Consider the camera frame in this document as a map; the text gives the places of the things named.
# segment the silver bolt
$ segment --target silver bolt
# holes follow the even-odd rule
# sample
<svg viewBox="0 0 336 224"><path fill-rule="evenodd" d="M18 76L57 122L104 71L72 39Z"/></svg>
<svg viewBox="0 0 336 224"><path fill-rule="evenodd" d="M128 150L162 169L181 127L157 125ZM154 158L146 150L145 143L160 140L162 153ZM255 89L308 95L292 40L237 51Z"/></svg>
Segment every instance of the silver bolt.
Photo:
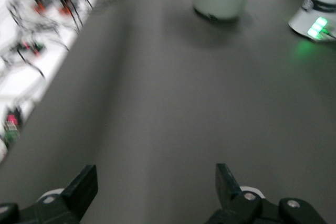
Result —
<svg viewBox="0 0 336 224"><path fill-rule="evenodd" d="M54 197L49 196L48 198L46 198L46 199L43 201L43 203L44 203L44 204L49 204L49 203L53 202L54 199L55 199Z"/></svg>
<svg viewBox="0 0 336 224"><path fill-rule="evenodd" d="M3 214L8 209L9 209L9 207L0 207L0 214Z"/></svg>
<svg viewBox="0 0 336 224"><path fill-rule="evenodd" d="M287 201L287 205L292 207L292 208L299 208L300 207L300 204L295 200Z"/></svg>
<svg viewBox="0 0 336 224"><path fill-rule="evenodd" d="M253 195L252 193L245 193L244 197L245 197L245 199L248 199L248 200L255 200L256 199L256 196Z"/></svg>

